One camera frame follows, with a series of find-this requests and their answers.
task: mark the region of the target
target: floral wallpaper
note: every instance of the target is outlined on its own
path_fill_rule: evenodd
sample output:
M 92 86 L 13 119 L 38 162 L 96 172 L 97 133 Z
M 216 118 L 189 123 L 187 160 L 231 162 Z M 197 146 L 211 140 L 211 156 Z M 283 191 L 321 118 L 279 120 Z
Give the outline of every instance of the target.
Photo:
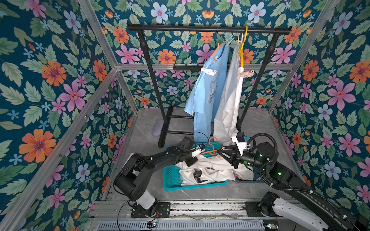
M 144 63 L 138 36 L 127 29 L 129 23 L 266 28 L 291 26 L 289 35 L 280 36 L 278 49 L 272 58 L 274 63 L 289 63 L 293 62 L 304 44 L 325 3 L 318 0 L 106 0 L 93 1 L 92 6 L 117 60 L 122 64 Z M 233 48 L 238 36 L 191 31 L 145 31 L 144 34 L 154 64 L 204 63 L 218 44 L 232 37 Z M 272 34 L 248 34 L 244 63 L 260 63 L 271 38 Z M 316 46 L 311 48 L 310 54 L 317 54 Z M 146 71 L 128 70 L 125 75 L 139 108 L 158 106 Z M 184 108 L 199 74 L 159 70 L 155 75 L 164 107 Z M 268 107 L 285 75 L 286 71 L 266 71 L 252 105 Z M 245 80 L 241 107 L 245 106 L 244 101 L 256 77 Z
M 0 30 L 3 219 L 110 67 L 77 1 L 2 1 Z M 83 230 L 130 117 L 115 80 L 18 230 Z
M 370 219 L 370 6 L 338 6 L 274 116 L 306 183 Z

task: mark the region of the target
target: white garment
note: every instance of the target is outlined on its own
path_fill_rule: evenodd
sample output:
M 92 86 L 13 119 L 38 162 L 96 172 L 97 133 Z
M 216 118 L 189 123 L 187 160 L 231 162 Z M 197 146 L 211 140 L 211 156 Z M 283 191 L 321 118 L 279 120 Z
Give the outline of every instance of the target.
M 224 145 L 230 145 L 231 135 L 238 132 L 236 122 L 242 95 L 243 78 L 238 78 L 237 74 L 244 71 L 242 67 L 239 67 L 240 56 L 238 51 L 241 45 L 242 43 L 238 43 L 234 48 L 227 79 L 214 120 L 213 136 L 218 139 L 219 143 Z
M 177 167 L 181 168 L 181 186 L 235 180 L 235 175 L 242 180 L 253 180 L 253 171 L 247 169 L 243 164 L 239 164 L 238 169 L 235 169 L 220 155 L 208 158 L 200 155 L 197 158 L 198 161 L 190 167 L 186 165 L 185 161 L 176 164 Z M 198 183 L 195 180 L 194 172 L 197 170 L 202 171 L 199 179 L 201 181 L 205 180 L 204 182 Z

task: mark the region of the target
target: black cable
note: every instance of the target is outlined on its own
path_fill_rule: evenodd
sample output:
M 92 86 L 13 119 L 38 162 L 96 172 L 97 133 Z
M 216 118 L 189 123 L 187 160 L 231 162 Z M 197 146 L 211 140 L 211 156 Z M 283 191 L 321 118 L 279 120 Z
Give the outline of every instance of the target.
M 122 230 L 120 229 L 120 226 L 119 226 L 119 224 L 118 224 L 118 217 L 119 217 L 119 215 L 120 215 L 120 211 L 121 211 L 121 209 L 123 208 L 123 206 L 124 206 L 127 202 L 129 202 L 129 201 L 130 201 L 130 200 L 126 201 L 126 202 L 121 206 L 120 210 L 118 211 L 118 214 L 117 214 L 117 227 L 118 227 L 119 231 L 122 231 Z

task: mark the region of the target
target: black metal rack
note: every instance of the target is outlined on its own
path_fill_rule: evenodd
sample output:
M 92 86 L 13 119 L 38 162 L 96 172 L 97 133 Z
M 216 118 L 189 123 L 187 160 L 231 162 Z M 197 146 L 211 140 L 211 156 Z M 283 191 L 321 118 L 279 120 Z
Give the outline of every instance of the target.
M 169 123 L 171 121 L 171 118 L 182 118 L 182 119 L 194 119 L 194 116 L 180 116 L 180 115 L 172 115 L 173 113 L 173 107 L 170 106 L 168 108 L 167 114 L 164 112 L 163 103 L 161 100 L 161 95 L 159 93 L 157 81 L 155 79 L 154 70 L 152 66 L 152 61 L 149 56 L 149 48 L 147 41 L 144 36 L 144 30 L 154 30 L 154 31 L 195 31 L 195 32 L 230 32 L 230 33 L 244 33 L 245 28 L 243 27 L 196 27 L 196 26 L 168 26 L 168 25 L 140 25 L 140 24 L 131 24 L 128 25 L 128 29 L 132 31 L 136 31 L 139 36 L 140 40 L 140 47 L 144 53 L 144 58 L 147 61 L 147 66 L 149 70 L 150 77 L 153 82 L 153 87 L 155 91 L 155 95 L 158 100 L 159 108 L 161 110 L 161 114 L 163 117 L 163 128 L 161 131 L 161 136 L 159 137 L 158 146 L 163 147 L 164 142 L 166 140 L 167 134 L 182 134 L 187 135 L 189 132 L 185 131 L 171 131 L 168 130 Z M 242 116 L 239 118 L 238 116 L 238 122 L 236 124 L 236 128 L 240 131 L 241 130 L 241 124 L 243 123 L 244 117 L 248 111 L 248 108 L 250 106 L 250 103 L 253 100 L 253 97 L 257 91 L 257 86 L 259 84 L 259 81 L 262 78 L 263 73 L 265 72 L 266 65 L 269 63 L 271 56 L 273 55 L 273 52 L 275 50 L 277 39 L 280 35 L 289 34 L 290 28 L 248 28 L 248 33 L 254 33 L 254 34 L 260 34 L 260 33 L 266 33 L 266 34 L 273 34 L 271 42 L 269 46 L 267 47 L 265 57 L 262 61 L 261 68 L 258 72 L 258 76 L 256 78 L 255 84 L 253 85 L 252 91 L 250 92 L 248 101 L 245 105 L 245 108 L 243 110 Z

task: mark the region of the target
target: light blue t-shirt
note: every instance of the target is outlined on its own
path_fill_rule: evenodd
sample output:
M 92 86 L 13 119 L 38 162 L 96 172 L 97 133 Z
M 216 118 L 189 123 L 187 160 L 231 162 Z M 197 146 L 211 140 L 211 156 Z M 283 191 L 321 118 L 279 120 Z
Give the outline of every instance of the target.
M 223 45 L 214 56 L 211 56 L 203 68 L 217 73 L 212 76 L 201 72 L 185 106 L 185 112 L 194 115 L 195 142 L 207 142 L 211 134 L 211 123 L 216 115 L 223 86 L 226 81 L 229 46 Z

